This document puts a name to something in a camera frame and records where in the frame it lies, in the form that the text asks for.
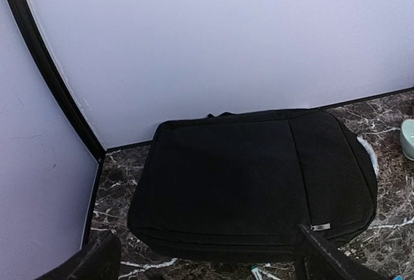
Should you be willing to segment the black student bag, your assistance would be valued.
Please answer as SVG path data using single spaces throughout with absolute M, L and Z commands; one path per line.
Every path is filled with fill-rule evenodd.
M 154 252 L 200 261 L 291 261 L 306 226 L 336 246 L 376 215 L 365 147 L 319 109 L 160 124 L 127 216 Z

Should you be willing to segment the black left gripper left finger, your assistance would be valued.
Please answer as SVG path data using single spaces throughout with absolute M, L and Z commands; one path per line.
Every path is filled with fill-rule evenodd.
M 118 279 L 121 243 L 113 233 L 98 233 L 80 251 L 38 279 Z

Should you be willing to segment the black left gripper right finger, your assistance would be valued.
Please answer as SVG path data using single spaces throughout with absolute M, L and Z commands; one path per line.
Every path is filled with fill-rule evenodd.
M 304 224 L 295 227 L 294 271 L 297 279 L 392 279 L 346 256 L 337 245 Z

